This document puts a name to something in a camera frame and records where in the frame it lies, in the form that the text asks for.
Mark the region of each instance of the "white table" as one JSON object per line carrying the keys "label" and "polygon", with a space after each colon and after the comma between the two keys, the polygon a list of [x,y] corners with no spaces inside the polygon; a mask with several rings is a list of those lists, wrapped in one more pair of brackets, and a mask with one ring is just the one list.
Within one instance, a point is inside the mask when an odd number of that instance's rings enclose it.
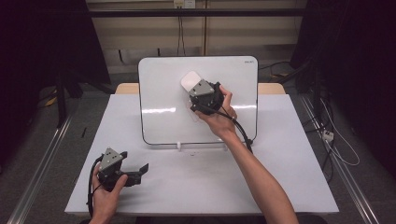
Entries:
{"label": "white table", "polygon": [[[255,156],[288,194],[296,212],[334,213],[337,205],[288,95],[259,96]],[[149,163],[142,184],[122,190],[117,209],[131,216],[257,215],[230,151],[153,148],[142,140],[138,95],[112,95],[65,212],[87,215],[87,185],[94,160],[112,147],[128,151],[122,171]]]}

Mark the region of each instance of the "white clip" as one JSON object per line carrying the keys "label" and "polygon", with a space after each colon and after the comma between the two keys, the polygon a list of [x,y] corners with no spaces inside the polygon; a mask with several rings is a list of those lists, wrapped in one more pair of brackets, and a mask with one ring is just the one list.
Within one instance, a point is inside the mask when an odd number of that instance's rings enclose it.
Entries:
{"label": "white clip", "polygon": [[178,149],[178,151],[181,151],[181,143],[180,142],[177,142],[177,149]]}

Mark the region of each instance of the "black horizontal bar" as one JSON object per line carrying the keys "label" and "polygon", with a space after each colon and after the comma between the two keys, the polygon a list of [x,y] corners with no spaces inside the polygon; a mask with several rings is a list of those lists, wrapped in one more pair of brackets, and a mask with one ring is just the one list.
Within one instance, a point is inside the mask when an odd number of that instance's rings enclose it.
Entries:
{"label": "black horizontal bar", "polygon": [[305,8],[270,9],[101,9],[91,11],[46,10],[39,13],[58,16],[88,16],[92,18],[110,17],[295,17],[306,14],[324,14],[326,10],[307,10]]}

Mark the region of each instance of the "white cable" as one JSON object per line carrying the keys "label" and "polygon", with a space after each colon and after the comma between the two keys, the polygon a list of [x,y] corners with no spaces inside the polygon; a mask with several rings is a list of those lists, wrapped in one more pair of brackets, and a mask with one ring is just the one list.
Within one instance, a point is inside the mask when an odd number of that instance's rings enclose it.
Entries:
{"label": "white cable", "polygon": [[330,116],[329,111],[327,110],[326,105],[324,104],[324,102],[323,102],[322,99],[320,99],[320,101],[323,103],[323,106],[324,106],[324,109],[326,110],[327,116],[329,116],[329,121],[332,123],[332,126],[334,127],[335,131],[336,131],[336,132],[340,135],[340,137],[349,145],[350,149],[352,149],[353,153],[355,153],[356,158],[358,159],[358,161],[357,161],[356,163],[352,163],[352,162],[345,161],[345,160],[341,157],[340,154],[338,154],[337,152],[334,151],[334,149],[332,149],[332,147],[330,146],[329,142],[328,142],[327,140],[325,140],[326,143],[329,145],[330,150],[331,150],[331,151],[334,153],[334,155],[335,155],[336,157],[338,157],[343,163],[348,164],[348,165],[351,165],[351,166],[359,165],[359,163],[361,163],[361,159],[359,158],[358,153],[356,153],[355,149],[348,143],[348,141],[344,138],[344,136],[341,135],[340,132],[338,132],[337,128],[335,127],[334,123],[332,122],[332,118],[331,118],[331,116]]}

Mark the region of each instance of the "human hand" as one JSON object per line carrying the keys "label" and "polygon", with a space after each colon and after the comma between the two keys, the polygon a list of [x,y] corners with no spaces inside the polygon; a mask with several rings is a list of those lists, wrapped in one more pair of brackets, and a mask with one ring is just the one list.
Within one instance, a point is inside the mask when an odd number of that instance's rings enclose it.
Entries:
{"label": "human hand", "polygon": [[[221,93],[224,95],[224,101],[222,104],[222,108],[219,112],[225,113],[230,117],[236,119],[237,115],[233,107],[231,106],[231,98],[233,94],[230,91],[225,90],[222,86],[219,87]],[[211,114],[206,115],[198,110],[195,111],[195,114],[205,121],[213,134],[221,138],[223,141],[228,138],[230,135],[234,135],[235,133],[235,125],[230,119],[227,119],[219,114]]]}
{"label": "human hand", "polygon": [[109,192],[101,186],[97,177],[99,166],[100,163],[96,165],[92,175],[92,188],[98,189],[93,193],[93,217],[90,223],[109,223],[116,214],[120,192],[128,180],[128,175],[122,175],[114,189]]}

